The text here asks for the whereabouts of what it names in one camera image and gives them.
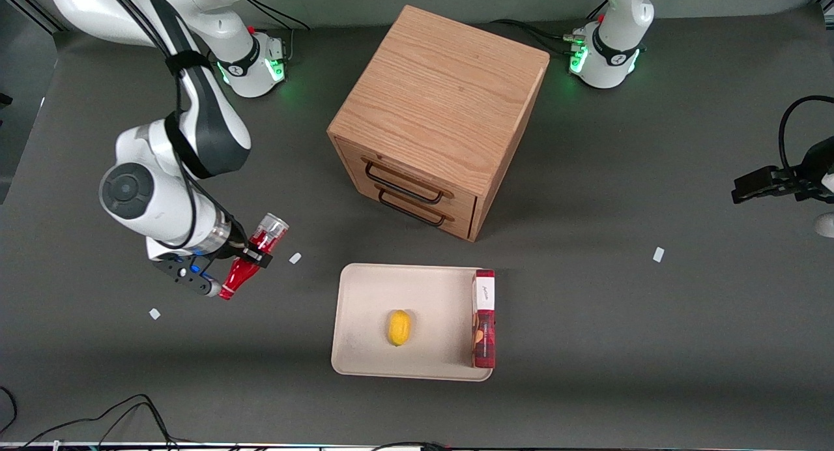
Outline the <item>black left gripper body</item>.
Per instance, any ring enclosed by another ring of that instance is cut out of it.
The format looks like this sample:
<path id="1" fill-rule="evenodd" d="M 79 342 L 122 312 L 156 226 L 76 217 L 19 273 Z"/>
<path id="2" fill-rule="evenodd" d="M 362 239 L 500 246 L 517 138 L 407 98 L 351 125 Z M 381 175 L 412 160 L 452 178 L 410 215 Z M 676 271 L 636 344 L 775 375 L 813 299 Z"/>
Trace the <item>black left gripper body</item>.
<path id="1" fill-rule="evenodd" d="M 817 199 L 824 203 L 832 203 L 832 190 L 823 183 L 826 175 L 832 175 L 832 169 L 833 137 L 829 137 L 811 146 L 800 165 L 796 166 L 796 177 L 801 187 L 801 192 L 796 194 L 796 201 Z"/>

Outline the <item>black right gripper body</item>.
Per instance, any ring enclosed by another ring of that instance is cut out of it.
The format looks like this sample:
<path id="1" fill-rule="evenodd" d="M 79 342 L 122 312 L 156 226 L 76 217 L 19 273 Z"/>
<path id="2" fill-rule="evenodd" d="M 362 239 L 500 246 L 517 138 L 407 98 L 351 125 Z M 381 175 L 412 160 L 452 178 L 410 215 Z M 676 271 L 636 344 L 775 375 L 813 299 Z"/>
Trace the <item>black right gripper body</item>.
<path id="1" fill-rule="evenodd" d="M 252 243 L 248 240 L 239 222 L 231 222 L 229 237 L 218 250 L 218 258 L 226 260 L 234 257 L 243 258 L 245 261 L 254 261 Z"/>

